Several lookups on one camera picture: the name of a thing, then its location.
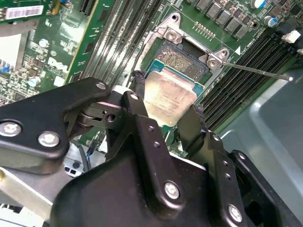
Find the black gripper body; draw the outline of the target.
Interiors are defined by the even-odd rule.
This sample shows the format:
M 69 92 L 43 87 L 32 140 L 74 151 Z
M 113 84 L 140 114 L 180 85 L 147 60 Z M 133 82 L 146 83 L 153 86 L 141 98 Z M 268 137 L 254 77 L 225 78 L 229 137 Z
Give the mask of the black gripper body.
M 106 162 L 67 183 L 55 198 L 53 227 L 209 227 L 206 171 L 172 156 L 186 196 L 175 218 L 163 219 L 147 205 L 133 154 Z

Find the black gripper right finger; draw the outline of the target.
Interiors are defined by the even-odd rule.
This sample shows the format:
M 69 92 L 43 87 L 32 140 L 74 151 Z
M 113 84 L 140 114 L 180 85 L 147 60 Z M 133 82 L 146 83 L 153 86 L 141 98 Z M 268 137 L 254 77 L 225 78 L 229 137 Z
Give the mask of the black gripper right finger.
M 178 122 L 187 158 L 207 171 L 209 217 L 215 227 L 280 227 L 275 192 L 242 152 L 228 153 L 203 121 L 201 107 L 191 105 Z

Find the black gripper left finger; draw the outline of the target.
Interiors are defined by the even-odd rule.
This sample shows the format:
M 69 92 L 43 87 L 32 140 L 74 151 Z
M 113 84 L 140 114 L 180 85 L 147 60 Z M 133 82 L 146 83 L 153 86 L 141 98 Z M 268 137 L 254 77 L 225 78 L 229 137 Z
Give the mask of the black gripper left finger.
M 182 208 L 184 195 L 157 122 L 134 92 L 114 95 L 96 78 L 82 79 L 0 109 L 0 164 L 51 174 L 63 162 L 69 140 L 100 124 L 119 133 L 113 154 L 137 156 L 151 208 Z

